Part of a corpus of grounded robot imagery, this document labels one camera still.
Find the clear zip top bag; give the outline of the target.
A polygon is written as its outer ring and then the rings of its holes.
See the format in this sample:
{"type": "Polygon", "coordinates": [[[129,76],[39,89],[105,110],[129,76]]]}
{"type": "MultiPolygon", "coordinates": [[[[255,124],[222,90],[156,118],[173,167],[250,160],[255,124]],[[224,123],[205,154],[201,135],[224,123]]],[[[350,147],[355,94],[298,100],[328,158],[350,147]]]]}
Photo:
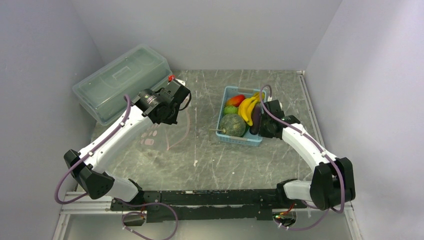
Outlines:
{"type": "Polygon", "coordinates": [[[191,117],[187,108],[179,112],[177,124],[155,123],[142,133],[139,142],[144,149],[169,151],[188,136],[190,127],[191,117]]]}

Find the green netted melon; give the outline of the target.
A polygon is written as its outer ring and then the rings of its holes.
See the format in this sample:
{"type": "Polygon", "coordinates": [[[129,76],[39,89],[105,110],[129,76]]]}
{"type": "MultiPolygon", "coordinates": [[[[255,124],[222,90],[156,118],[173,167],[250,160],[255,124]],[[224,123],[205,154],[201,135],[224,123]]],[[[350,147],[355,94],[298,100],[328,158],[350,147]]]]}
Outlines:
{"type": "Polygon", "coordinates": [[[246,123],[240,115],[229,113],[218,121],[216,128],[210,128],[209,130],[230,137],[242,137],[246,131],[246,123]]]}

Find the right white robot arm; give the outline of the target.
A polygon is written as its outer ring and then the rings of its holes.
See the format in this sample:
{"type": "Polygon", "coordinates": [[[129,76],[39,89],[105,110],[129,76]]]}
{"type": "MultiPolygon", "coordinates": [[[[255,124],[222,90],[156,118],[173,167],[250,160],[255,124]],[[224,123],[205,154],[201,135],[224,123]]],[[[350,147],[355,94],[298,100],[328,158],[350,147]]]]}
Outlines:
{"type": "Polygon", "coordinates": [[[278,100],[262,103],[259,135],[291,146],[312,172],[310,181],[289,179],[277,184],[275,200],[289,207],[295,200],[310,202],[319,210],[335,209],[356,198],[353,164],[320,145],[293,115],[285,115],[278,100]]]}

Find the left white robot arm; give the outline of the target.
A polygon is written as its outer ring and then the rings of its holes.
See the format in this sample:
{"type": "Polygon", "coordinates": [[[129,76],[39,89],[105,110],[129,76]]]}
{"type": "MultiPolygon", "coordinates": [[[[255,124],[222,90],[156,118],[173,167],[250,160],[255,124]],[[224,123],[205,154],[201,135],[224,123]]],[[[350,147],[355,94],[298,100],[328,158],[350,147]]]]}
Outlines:
{"type": "Polygon", "coordinates": [[[65,153],[68,170],[62,179],[72,175],[85,190],[85,195],[93,200],[110,196],[122,200],[131,210],[139,209],[144,203],[141,187],[133,180],[108,173],[108,166],[123,148],[149,127],[176,124],[180,106],[190,94],[184,87],[179,90],[145,89],[136,102],[125,94],[126,110],[116,122],[80,151],[70,149],[65,153]]]}

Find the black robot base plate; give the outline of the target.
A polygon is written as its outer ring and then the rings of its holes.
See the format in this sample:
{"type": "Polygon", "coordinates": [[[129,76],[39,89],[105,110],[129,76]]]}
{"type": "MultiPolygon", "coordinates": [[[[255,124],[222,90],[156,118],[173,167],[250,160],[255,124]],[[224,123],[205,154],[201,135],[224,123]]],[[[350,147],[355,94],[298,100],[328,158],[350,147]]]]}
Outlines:
{"type": "Polygon", "coordinates": [[[270,221],[290,210],[304,209],[300,200],[282,196],[278,189],[146,190],[129,205],[112,199],[111,211],[146,212],[147,223],[183,220],[256,219],[270,221]]]}

